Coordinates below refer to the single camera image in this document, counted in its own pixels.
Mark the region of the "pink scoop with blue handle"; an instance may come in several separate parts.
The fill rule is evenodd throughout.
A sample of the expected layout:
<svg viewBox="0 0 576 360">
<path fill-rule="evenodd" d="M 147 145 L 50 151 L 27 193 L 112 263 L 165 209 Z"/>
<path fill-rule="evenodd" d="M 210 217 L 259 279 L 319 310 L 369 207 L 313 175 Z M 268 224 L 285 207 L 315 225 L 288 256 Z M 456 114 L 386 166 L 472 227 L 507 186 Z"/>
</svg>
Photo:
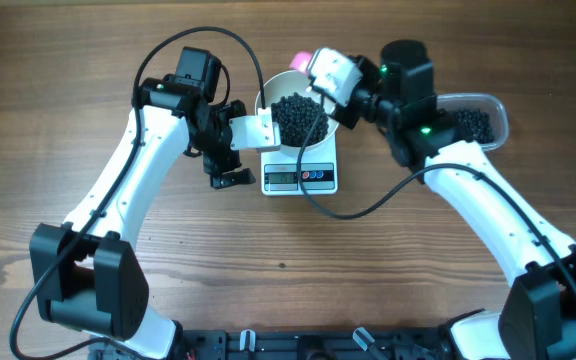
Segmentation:
<svg viewBox="0 0 576 360">
<path fill-rule="evenodd" d="M 306 51 L 300 51 L 298 53 L 295 54 L 295 56 L 293 57 L 293 59 L 290 62 L 289 67 L 292 70 L 296 70 L 300 73 L 304 73 L 307 74 L 308 73 L 308 66 L 312 60 L 313 54 L 306 52 Z"/>
</svg>

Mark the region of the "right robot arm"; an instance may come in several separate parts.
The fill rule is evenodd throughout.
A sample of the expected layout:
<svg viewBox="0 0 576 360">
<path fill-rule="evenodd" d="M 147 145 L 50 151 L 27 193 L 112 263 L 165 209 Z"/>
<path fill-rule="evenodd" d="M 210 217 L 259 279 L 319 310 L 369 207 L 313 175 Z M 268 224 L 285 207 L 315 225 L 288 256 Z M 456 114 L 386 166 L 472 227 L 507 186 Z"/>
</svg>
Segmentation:
<svg viewBox="0 0 576 360">
<path fill-rule="evenodd" d="M 478 311 L 449 326 L 457 355 L 576 358 L 576 242 L 532 208 L 473 133 L 440 107 L 425 46 L 391 42 L 379 64 L 324 50 L 310 72 L 335 102 L 335 119 L 377 125 L 394 159 L 458 212 L 504 273 L 510 291 L 500 312 Z"/>
</svg>

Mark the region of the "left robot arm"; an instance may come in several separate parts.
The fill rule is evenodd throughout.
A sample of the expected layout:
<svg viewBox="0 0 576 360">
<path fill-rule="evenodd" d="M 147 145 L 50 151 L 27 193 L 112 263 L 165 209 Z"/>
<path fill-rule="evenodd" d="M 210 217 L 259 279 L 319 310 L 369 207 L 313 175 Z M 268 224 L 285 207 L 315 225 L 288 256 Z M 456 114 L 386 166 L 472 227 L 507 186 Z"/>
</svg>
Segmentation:
<svg viewBox="0 0 576 360">
<path fill-rule="evenodd" d="M 251 184 L 242 149 L 274 146 L 271 112 L 250 116 L 240 101 L 216 105 L 216 83 L 190 76 L 146 79 L 118 147 L 85 198 L 59 226 L 30 241 L 40 317 L 90 334 L 90 344 L 142 359 L 182 359 L 180 323 L 149 304 L 137 237 L 169 169 L 201 156 L 213 188 Z"/>
</svg>

